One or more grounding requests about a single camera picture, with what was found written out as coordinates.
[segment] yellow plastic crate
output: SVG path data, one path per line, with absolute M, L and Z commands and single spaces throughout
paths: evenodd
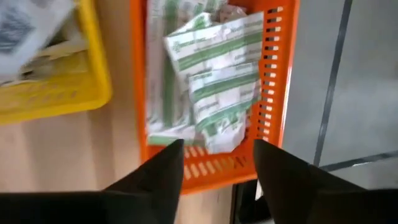
M 77 2 L 88 50 L 55 61 L 48 79 L 0 87 L 0 124 L 92 110 L 111 97 L 94 0 Z

